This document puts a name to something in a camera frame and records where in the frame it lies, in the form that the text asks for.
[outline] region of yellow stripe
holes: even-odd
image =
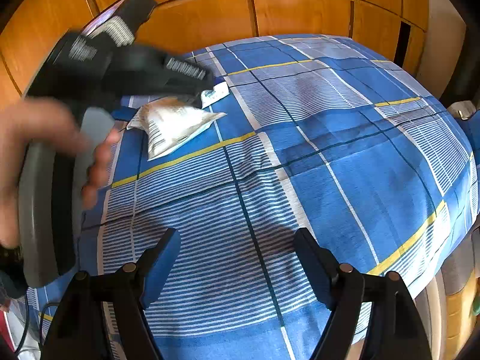
[[[119,181],[115,181],[114,183],[112,183],[112,188],[116,188],[116,187],[119,187],[120,185],[128,184],[131,181],[135,181],[136,179],[137,179],[137,176],[135,175],[135,176],[130,176],[130,177],[124,178],[124,179],[119,180]]]
[[[435,219],[437,218],[438,213],[440,210],[445,206],[445,202],[442,200],[438,205],[435,212],[433,212],[420,226],[420,228],[402,245],[400,246],[395,252],[393,252],[389,257],[384,259],[380,264],[378,264],[375,268],[369,271],[369,275],[379,275],[383,271],[387,270],[388,267],[392,266],[392,264],[397,261],[407,250],[409,250],[415,242],[417,242],[420,237],[423,235],[425,230],[429,225],[431,225]]]
[[[409,99],[396,100],[396,101],[390,101],[390,102],[384,102],[384,103],[376,103],[375,107],[383,107],[385,105],[404,104],[404,103],[409,103],[411,101],[416,101],[416,100],[420,100],[420,98],[419,97],[410,97]]]
[[[49,320],[49,321],[53,321],[53,317],[48,315],[48,314],[43,314],[43,318],[46,319],[46,320]]]
[[[291,64],[300,64],[302,62],[311,62],[311,61],[313,61],[313,59],[305,59],[303,61],[291,61],[291,62],[285,62],[285,63],[282,63],[282,64],[266,64],[266,65],[263,65],[263,66],[251,67],[251,68],[245,69],[245,70],[234,71],[233,73],[229,73],[228,75],[232,76],[234,74],[245,73],[246,71],[255,71],[256,69],[272,68],[274,66],[285,66],[285,65],[291,65]]]
[[[161,163],[160,165],[154,166],[153,168],[147,169],[146,171],[140,173],[140,177],[145,177],[145,176],[149,175],[150,173],[153,173],[157,170],[164,169],[164,168],[167,168],[167,167],[171,167],[171,166],[176,165],[176,164],[178,164],[182,161],[189,160],[190,158],[197,157],[199,155],[202,155],[202,154],[205,154],[205,153],[208,153],[208,152],[212,152],[213,150],[216,150],[220,147],[230,145],[231,143],[242,142],[243,140],[246,140],[250,137],[253,137],[253,135],[255,135],[254,131],[249,132],[248,134],[242,135],[241,137],[232,138],[232,139],[228,139],[228,140],[223,140],[222,142],[219,142],[219,143],[216,143],[215,145],[206,147],[205,149],[194,151],[193,153],[189,153],[187,155],[179,157],[176,160]]]

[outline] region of wall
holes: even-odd
[[[417,80],[440,98],[460,56],[465,23],[449,0],[429,1],[429,25]]]
[[[12,88],[23,93],[65,31],[81,28],[115,1],[24,0],[0,34],[0,96],[11,97]],[[325,33],[352,37],[393,60],[404,22],[411,26],[404,67],[414,74],[428,27],[428,0],[157,1],[138,41],[175,53],[252,36]]]

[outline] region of blue plaid bedsheet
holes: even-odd
[[[470,143],[428,91],[338,36],[264,36],[186,57],[228,83],[210,107],[227,116],[150,162],[145,133],[122,130],[79,243],[79,266],[96,275],[179,230],[181,252],[145,312],[166,359],[308,359],[329,311],[293,251],[299,227],[340,262],[423,290],[478,213]],[[123,99],[117,127],[154,98]],[[31,290],[31,302],[57,300],[70,278]]]

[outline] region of black clamp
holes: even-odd
[[[179,250],[180,234],[169,228],[136,263],[99,276],[79,271],[55,312],[42,360],[113,359],[102,302],[113,303],[128,359],[162,360],[143,310],[158,299]]]
[[[361,274],[319,247],[308,229],[294,237],[297,256],[319,300],[332,311],[310,360],[344,360],[363,302],[372,302],[360,360],[431,360],[417,308],[401,276]]]

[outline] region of plastic bag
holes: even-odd
[[[148,161],[163,157],[207,130],[224,112],[212,113],[164,97],[142,105],[127,125],[148,135]]]

